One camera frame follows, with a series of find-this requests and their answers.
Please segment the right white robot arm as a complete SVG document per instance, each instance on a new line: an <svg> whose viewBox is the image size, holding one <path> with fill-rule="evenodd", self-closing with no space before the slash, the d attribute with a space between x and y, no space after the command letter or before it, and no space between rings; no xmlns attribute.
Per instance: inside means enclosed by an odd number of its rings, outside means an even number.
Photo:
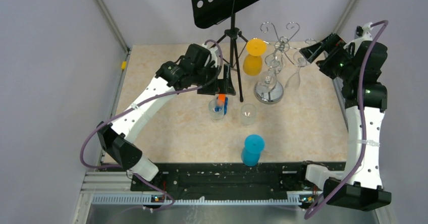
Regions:
<svg viewBox="0 0 428 224"><path fill-rule="evenodd" d="M309 63L316 63L326 76L343 82L348 129L348 151L341 176L326 166L306 161L296 176L303 190L316 185L323 192L322 201L310 207L315 213L323 205L371 211L392 201L384 189L380 175L380 130L385 117L388 91L379 82L381 68L388 57L388 48L370 37L346 43L339 35L299 50Z"/></svg>

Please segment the clear wine glass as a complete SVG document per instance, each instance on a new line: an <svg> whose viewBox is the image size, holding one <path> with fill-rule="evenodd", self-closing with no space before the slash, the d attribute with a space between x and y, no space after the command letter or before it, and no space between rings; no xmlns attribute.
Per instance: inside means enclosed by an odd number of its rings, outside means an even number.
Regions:
<svg viewBox="0 0 428 224"><path fill-rule="evenodd" d="M268 70L260 75L260 79L256 85L256 90L261 93L268 93L274 89L278 81L277 74L284 67L282 56L274 53L265 58L265 63L268 66Z"/></svg>

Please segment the orange plastic wine glass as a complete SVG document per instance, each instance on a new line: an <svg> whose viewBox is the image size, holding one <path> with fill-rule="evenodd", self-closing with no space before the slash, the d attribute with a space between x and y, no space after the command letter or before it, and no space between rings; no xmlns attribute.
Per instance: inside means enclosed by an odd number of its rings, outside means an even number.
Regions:
<svg viewBox="0 0 428 224"><path fill-rule="evenodd" d="M244 59L243 71L249 76L256 76L262 70L262 55L266 52L266 43L259 38L253 38L246 44L248 55Z"/></svg>

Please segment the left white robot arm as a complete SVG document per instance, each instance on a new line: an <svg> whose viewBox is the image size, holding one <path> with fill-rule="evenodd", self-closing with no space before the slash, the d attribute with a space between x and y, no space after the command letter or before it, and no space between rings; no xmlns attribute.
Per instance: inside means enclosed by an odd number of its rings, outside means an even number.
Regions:
<svg viewBox="0 0 428 224"><path fill-rule="evenodd" d="M156 190L162 184L158 167L133 143L148 121L173 97L196 91L202 95L235 95L230 66L224 64L218 42L191 44L175 62L163 63L149 85L124 112L101 122L96 133L102 149L127 171L142 177L143 185Z"/></svg>

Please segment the clear glass with clips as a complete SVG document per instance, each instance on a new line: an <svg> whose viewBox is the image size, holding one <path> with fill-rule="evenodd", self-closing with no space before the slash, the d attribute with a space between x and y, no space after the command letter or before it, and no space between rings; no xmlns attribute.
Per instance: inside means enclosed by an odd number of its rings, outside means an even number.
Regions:
<svg viewBox="0 0 428 224"><path fill-rule="evenodd" d="M223 103L218 99L212 99L208 104L208 112L213 122L220 122L224 117Z"/></svg>

